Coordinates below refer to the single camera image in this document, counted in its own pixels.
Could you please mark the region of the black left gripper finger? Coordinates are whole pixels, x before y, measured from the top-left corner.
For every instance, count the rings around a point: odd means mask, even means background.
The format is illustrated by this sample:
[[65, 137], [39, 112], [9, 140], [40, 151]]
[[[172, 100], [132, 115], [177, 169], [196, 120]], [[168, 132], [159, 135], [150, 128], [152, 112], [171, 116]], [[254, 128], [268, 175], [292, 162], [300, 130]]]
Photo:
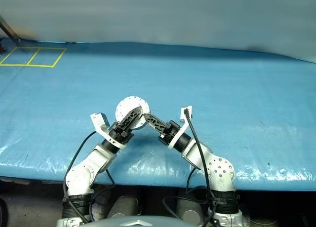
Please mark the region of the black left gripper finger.
[[133, 108], [127, 113], [121, 122], [119, 122], [119, 128], [126, 132], [141, 128], [141, 126], [143, 126], [143, 122], [141, 121], [142, 115], [141, 106]]

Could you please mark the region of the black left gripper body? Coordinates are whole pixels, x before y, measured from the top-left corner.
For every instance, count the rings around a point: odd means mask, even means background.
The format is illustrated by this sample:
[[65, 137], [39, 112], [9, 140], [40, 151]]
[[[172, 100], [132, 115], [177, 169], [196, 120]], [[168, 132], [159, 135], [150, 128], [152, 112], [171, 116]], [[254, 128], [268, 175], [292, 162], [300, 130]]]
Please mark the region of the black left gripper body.
[[134, 136], [131, 126], [114, 122], [109, 129], [109, 135], [121, 144], [127, 144]]

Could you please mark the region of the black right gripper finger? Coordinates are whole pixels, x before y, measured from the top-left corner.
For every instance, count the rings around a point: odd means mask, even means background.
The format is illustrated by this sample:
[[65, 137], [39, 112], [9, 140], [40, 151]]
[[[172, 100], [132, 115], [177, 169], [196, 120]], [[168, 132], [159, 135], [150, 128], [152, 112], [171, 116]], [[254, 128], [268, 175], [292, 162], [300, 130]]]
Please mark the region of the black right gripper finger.
[[166, 124], [161, 121], [158, 117], [155, 115], [152, 115], [150, 113], [144, 113], [143, 117], [145, 118], [146, 122], [156, 131], [158, 131], [160, 134], [166, 134], [167, 132], [167, 126]]

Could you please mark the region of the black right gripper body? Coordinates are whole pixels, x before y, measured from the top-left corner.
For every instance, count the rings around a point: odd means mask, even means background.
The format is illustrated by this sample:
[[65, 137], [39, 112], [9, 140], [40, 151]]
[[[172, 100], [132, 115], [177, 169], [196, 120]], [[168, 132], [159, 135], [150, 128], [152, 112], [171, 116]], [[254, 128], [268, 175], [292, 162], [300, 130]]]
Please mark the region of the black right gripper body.
[[180, 130], [180, 125], [177, 124], [174, 121], [169, 121], [165, 124], [165, 128], [161, 135], [158, 137], [158, 139], [163, 143], [163, 144], [170, 144], [172, 139], [175, 137], [175, 135], [178, 133]]

